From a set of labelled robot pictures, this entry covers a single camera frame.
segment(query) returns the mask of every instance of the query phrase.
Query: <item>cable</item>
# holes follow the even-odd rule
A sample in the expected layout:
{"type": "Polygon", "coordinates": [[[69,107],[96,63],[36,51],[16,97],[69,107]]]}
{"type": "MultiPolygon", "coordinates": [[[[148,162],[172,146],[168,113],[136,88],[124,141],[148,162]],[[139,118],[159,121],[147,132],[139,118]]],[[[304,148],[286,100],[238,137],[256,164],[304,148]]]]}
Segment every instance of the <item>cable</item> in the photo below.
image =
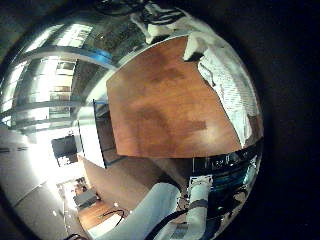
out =
{"type": "Polygon", "coordinates": [[[186,198],[184,198],[184,197],[178,197],[178,198],[177,198],[177,205],[178,205],[179,210],[183,210],[183,209],[181,208],[180,204],[179,204],[179,200],[180,200],[180,199],[183,199],[184,201],[186,201],[186,204],[184,204],[183,208],[184,208],[184,209],[187,209],[187,208],[189,207],[189,201],[188,201],[188,199],[186,199],[186,198]]]}
{"type": "Polygon", "coordinates": [[[115,3],[112,0],[108,0],[108,1],[96,0],[93,2],[92,6],[97,12],[103,15],[117,17],[117,16],[125,16],[134,12],[142,11],[145,5],[149,1],[150,0],[143,0],[142,2],[139,2],[138,0],[124,0],[123,3],[121,3],[120,1],[118,3],[115,3]],[[112,7],[115,8],[115,7],[123,7],[123,6],[127,6],[129,10],[118,12],[118,13],[110,12],[110,10],[112,11],[112,7]]]}
{"type": "Polygon", "coordinates": [[[147,237],[144,240],[153,240],[157,236],[157,234],[161,231],[161,229],[167,225],[168,222],[172,221],[173,219],[176,219],[177,217],[181,216],[182,214],[185,214],[186,212],[188,212],[188,209],[184,209],[184,210],[169,214],[151,230],[151,232],[147,235],[147,237]]]}
{"type": "Polygon", "coordinates": [[[121,212],[121,213],[122,213],[120,220],[119,220],[119,221],[117,222],[117,224],[116,224],[116,226],[118,226],[118,225],[120,224],[120,222],[122,221],[122,219],[124,218],[124,210],[122,210],[122,209],[114,210],[114,211],[111,211],[111,212],[105,212],[105,213],[103,213],[102,215],[100,215],[98,218],[103,218],[103,217],[105,217],[105,216],[108,216],[108,215],[110,215],[110,214],[112,214],[112,213],[116,213],[116,212],[121,212]]]}

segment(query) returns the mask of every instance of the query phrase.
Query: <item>table surface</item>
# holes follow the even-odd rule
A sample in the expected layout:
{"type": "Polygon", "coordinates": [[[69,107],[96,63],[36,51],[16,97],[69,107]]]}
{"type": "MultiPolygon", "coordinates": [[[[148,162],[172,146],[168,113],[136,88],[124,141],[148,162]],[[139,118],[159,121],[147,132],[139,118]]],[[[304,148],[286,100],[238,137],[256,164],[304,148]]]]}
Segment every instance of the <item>table surface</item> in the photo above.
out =
{"type": "Polygon", "coordinates": [[[196,63],[182,60],[186,42],[156,44],[107,81],[119,155],[190,158],[241,149],[218,95],[196,63]]]}

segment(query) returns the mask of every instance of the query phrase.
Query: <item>black wire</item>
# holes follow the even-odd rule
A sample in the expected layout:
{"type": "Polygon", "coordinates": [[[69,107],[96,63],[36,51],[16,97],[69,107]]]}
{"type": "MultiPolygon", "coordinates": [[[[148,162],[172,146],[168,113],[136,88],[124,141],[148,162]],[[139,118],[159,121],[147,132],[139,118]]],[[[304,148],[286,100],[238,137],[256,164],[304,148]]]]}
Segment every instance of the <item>black wire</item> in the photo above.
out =
{"type": "Polygon", "coordinates": [[[184,198],[184,197],[178,197],[178,198],[177,198],[177,205],[178,205],[178,207],[179,207],[179,210],[183,210],[183,209],[181,208],[180,204],[179,204],[179,200],[180,200],[180,199],[183,199],[183,200],[186,201],[186,204],[183,205],[183,208],[184,208],[184,209],[187,209],[187,208],[189,207],[189,201],[188,201],[186,198],[184,198]]]}
{"type": "Polygon", "coordinates": [[[124,0],[123,6],[129,7],[129,10],[124,12],[119,12],[119,13],[112,13],[110,11],[109,12],[106,11],[108,7],[111,7],[112,1],[108,1],[107,3],[105,3],[105,2],[102,2],[101,0],[97,0],[93,2],[92,6],[97,12],[103,15],[117,17],[117,16],[125,16],[134,12],[142,11],[145,5],[149,1],[150,0],[143,0],[142,2],[139,2],[137,0],[124,0]]]}
{"type": "Polygon", "coordinates": [[[173,219],[176,219],[177,217],[181,216],[182,214],[185,214],[186,212],[188,212],[188,209],[184,209],[169,214],[151,230],[151,232],[147,235],[147,237],[144,240],[153,240],[155,236],[157,236],[157,234],[161,231],[161,229],[167,225],[168,222],[170,222],[173,219]]]}
{"type": "Polygon", "coordinates": [[[116,226],[118,226],[119,223],[121,222],[121,220],[124,218],[124,210],[118,209],[118,210],[114,210],[114,211],[111,211],[111,212],[105,212],[105,213],[103,213],[103,214],[101,215],[101,217],[105,217],[105,216],[108,216],[109,214],[116,213],[116,212],[121,212],[121,213],[122,213],[120,220],[119,220],[118,223],[116,224],[116,226]]]}
{"type": "Polygon", "coordinates": [[[151,14],[148,11],[144,10],[141,13],[140,19],[145,24],[167,25],[176,22],[183,16],[185,16],[185,14],[180,9],[172,8],[164,12],[156,11],[155,14],[151,14]]]}
{"type": "Polygon", "coordinates": [[[121,222],[121,220],[122,220],[123,218],[124,218],[124,211],[122,210],[121,218],[120,218],[120,220],[117,222],[116,226],[119,225],[119,223],[121,222]]]}

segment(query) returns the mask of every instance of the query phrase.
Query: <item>wall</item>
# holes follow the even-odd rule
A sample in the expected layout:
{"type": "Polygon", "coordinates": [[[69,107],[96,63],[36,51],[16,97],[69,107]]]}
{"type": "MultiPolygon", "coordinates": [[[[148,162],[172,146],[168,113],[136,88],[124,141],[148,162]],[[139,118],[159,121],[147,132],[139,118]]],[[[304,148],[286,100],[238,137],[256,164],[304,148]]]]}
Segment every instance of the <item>wall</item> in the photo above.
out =
{"type": "Polygon", "coordinates": [[[4,125],[0,125],[0,139],[1,148],[10,148],[9,153],[0,154],[0,185],[8,204],[14,207],[12,214],[41,239],[65,237],[63,202],[55,185],[48,181],[56,163],[50,161],[47,149],[29,144],[24,136],[8,131],[4,125]]]}

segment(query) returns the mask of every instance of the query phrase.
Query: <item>wooden floor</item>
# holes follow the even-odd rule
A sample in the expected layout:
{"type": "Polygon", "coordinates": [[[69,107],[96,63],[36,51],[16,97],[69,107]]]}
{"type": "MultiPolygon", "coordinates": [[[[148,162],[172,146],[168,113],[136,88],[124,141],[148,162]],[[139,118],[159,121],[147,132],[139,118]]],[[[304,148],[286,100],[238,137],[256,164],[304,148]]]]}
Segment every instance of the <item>wooden floor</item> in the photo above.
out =
{"type": "Polygon", "coordinates": [[[127,210],[133,210],[160,180],[171,178],[185,192],[192,173],[191,159],[127,157],[104,169],[78,157],[83,163],[86,181],[101,199],[110,206],[117,202],[120,208],[127,210]]]}
{"type": "Polygon", "coordinates": [[[196,63],[183,62],[186,41],[155,45],[107,82],[119,155],[190,158],[241,149],[219,97],[196,63]]]}
{"type": "Polygon", "coordinates": [[[108,205],[103,201],[98,201],[94,205],[80,210],[78,213],[78,218],[83,229],[89,230],[90,228],[99,225],[100,223],[111,217],[111,214],[102,218],[99,217],[105,212],[108,212],[111,206],[112,205],[108,205]]]}

